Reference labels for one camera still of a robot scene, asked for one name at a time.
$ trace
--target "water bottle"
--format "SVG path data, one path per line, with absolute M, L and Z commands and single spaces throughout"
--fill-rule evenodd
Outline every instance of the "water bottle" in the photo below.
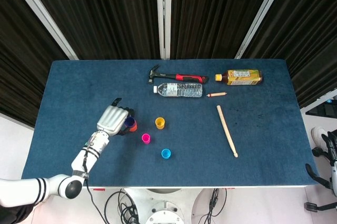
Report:
M 153 87 L 153 93 L 165 97 L 194 97 L 202 96 L 202 85 L 199 83 L 163 83 Z

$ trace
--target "yellow cup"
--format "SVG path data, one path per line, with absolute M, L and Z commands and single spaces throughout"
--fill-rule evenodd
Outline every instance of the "yellow cup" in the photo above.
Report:
M 157 129 L 163 129 L 165 126 L 165 120 L 163 117 L 158 117 L 155 121 Z

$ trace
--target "plastic bottle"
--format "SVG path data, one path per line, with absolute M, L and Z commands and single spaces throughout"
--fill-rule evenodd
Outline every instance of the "plastic bottle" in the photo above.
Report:
M 199 83 L 163 83 L 153 87 L 155 94 L 165 97 L 194 97 L 202 96 L 202 85 Z
M 224 74 L 215 74 L 215 81 L 225 82 L 227 85 L 257 85 L 263 76 L 259 70 L 228 70 Z

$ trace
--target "hammer head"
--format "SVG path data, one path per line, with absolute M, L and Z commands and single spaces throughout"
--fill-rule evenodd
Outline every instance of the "hammer head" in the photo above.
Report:
M 159 65 L 155 65 L 151 68 L 150 72 L 148 73 L 148 84 L 153 84 L 153 78 L 155 76 L 155 70 L 159 67 Z

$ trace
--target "yellow bottle label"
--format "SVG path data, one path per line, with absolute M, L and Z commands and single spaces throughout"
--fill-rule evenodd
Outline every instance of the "yellow bottle label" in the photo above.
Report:
M 228 70 L 228 85 L 256 85 L 262 80 L 259 70 Z

